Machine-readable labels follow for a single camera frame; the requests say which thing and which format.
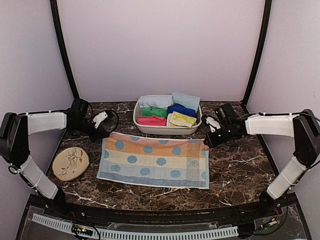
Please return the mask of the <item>blue patterned cartoon towel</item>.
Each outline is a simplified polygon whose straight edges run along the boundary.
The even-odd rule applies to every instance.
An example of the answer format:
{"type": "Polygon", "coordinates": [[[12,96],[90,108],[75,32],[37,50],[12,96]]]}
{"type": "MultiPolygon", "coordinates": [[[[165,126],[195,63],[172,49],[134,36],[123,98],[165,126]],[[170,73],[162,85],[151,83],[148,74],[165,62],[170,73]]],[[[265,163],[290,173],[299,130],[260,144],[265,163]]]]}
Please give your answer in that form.
{"type": "Polygon", "coordinates": [[[114,132],[103,139],[97,179],[175,189],[209,189],[203,139],[150,138],[114,132]]]}

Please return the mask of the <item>white plastic basin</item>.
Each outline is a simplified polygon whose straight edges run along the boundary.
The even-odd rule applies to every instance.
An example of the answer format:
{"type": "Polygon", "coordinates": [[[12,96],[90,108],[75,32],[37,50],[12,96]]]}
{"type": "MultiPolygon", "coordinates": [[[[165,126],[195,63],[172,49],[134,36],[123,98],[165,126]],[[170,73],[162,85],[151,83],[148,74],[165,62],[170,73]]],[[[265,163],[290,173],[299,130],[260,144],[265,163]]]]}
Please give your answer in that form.
{"type": "Polygon", "coordinates": [[[145,134],[191,135],[202,123],[201,98],[180,92],[142,95],[133,122],[145,134]]]}

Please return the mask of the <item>large light blue towel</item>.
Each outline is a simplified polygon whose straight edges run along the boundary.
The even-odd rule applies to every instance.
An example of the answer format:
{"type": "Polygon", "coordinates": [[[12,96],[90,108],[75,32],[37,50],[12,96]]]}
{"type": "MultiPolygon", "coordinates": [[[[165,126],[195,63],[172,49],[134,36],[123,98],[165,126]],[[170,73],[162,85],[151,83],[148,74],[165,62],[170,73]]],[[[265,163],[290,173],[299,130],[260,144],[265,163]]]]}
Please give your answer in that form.
{"type": "Polygon", "coordinates": [[[137,102],[140,108],[156,107],[160,109],[166,109],[174,103],[173,96],[169,94],[143,95],[137,102]]]}

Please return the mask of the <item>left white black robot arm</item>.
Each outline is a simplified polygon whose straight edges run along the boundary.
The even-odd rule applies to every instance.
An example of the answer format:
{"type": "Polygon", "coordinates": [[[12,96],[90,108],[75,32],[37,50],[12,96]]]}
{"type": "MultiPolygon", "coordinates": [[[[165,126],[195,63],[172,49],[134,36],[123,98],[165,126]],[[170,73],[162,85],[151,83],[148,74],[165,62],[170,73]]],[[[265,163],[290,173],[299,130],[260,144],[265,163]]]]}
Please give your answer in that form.
{"type": "Polygon", "coordinates": [[[71,208],[64,202],[64,191],[33,159],[30,141],[35,135],[58,131],[80,132],[92,142],[109,137],[111,133],[101,129],[99,120],[105,120],[108,113],[101,112],[88,118],[89,106],[86,100],[75,98],[67,109],[7,112],[0,125],[0,156],[8,163],[9,171],[20,176],[43,198],[52,201],[50,208],[60,218],[67,218],[71,208]]]}

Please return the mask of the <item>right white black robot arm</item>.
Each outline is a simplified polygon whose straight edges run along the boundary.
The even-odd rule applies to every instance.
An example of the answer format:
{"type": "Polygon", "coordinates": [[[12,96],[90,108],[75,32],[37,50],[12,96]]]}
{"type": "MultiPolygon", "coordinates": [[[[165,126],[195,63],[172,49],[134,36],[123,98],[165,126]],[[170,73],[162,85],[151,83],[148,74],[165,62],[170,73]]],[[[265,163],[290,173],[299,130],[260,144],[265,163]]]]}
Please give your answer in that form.
{"type": "Polygon", "coordinates": [[[238,115],[229,104],[215,111],[218,125],[214,125],[204,139],[213,149],[230,140],[260,136],[268,140],[286,140],[292,144],[288,162],[273,182],[260,195],[255,213],[266,217],[275,208],[275,201],[312,168],[320,163],[320,120],[310,109],[287,113],[247,113],[238,115]]]}

